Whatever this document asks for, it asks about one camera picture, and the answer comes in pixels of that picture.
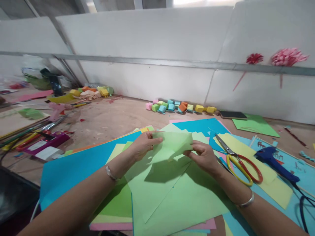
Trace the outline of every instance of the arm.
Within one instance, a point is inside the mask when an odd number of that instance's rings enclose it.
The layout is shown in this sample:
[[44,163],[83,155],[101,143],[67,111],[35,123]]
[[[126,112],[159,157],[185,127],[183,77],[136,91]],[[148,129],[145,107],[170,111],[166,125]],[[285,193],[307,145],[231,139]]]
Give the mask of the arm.
[[[152,132],[141,134],[124,152],[111,160],[107,166],[111,174],[121,178],[136,162],[140,161],[153,145],[163,141],[152,139]],[[115,187],[105,166],[83,180],[58,198],[47,209],[28,224],[18,236],[69,235],[82,224],[87,223],[94,211]]]
[[[234,204],[241,205],[251,198],[252,191],[220,166],[209,145],[194,141],[192,147],[198,155],[191,151],[186,151],[184,154],[209,173]],[[286,215],[257,194],[249,206],[237,208],[257,235],[308,235]]]

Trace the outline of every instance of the paper flower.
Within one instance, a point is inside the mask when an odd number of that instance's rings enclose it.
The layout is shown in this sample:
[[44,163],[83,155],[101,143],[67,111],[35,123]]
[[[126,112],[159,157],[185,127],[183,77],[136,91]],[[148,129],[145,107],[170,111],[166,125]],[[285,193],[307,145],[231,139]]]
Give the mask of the paper flower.
[[[274,66],[291,67],[297,62],[306,61],[309,55],[304,55],[297,48],[281,49],[271,57]],[[280,74],[280,88],[282,88],[283,74]]]
[[[259,62],[263,61],[263,55],[261,55],[260,53],[252,53],[247,57],[246,63],[248,64],[252,64],[255,65]],[[236,87],[239,85],[239,83],[241,82],[241,80],[243,79],[243,77],[245,76],[245,74],[247,73],[247,71],[245,71],[242,75],[242,77],[240,78],[240,80],[237,82],[237,84],[235,85],[234,90],[236,89]]]

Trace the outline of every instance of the hand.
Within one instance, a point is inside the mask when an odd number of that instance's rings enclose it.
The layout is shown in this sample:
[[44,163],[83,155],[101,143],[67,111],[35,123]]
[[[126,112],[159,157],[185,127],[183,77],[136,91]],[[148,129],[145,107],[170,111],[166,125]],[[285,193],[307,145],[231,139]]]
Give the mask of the hand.
[[213,174],[222,168],[210,145],[194,140],[191,146],[198,155],[191,151],[185,151],[184,155],[196,162],[202,170]]
[[152,138],[152,133],[158,131],[149,131],[142,133],[128,148],[136,161],[141,161],[148,151],[153,150],[153,145],[163,142],[163,138]]

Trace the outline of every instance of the glue gun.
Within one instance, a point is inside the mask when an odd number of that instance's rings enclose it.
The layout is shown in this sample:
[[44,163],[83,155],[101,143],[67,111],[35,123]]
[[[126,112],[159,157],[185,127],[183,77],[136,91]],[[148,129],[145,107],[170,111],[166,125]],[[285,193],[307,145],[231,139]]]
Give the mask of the glue gun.
[[275,147],[266,147],[258,152],[256,152],[255,156],[262,162],[270,165],[276,172],[278,172],[281,176],[286,178],[290,183],[297,183],[300,181],[300,178],[289,172],[285,169],[277,160],[273,157],[273,154],[276,152]]
[[49,117],[49,120],[52,122],[55,122],[58,120],[59,114],[64,115],[65,114],[64,110],[73,108],[73,106],[69,104],[63,104],[63,103],[59,103],[59,104],[49,103],[48,106],[53,109],[53,113]]

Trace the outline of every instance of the blue glue gun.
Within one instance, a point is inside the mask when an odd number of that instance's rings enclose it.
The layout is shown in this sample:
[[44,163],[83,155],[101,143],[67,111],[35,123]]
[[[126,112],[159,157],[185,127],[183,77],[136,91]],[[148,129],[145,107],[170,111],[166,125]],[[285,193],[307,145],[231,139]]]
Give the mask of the blue glue gun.
[[270,165],[276,172],[278,172],[281,176],[286,178],[291,183],[297,183],[300,181],[300,178],[289,172],[285,169],[277,160],[273,157],[273,154],[276,152],[275,147],[266,147],[258,152],[256,152],[255,156],[262,162]]

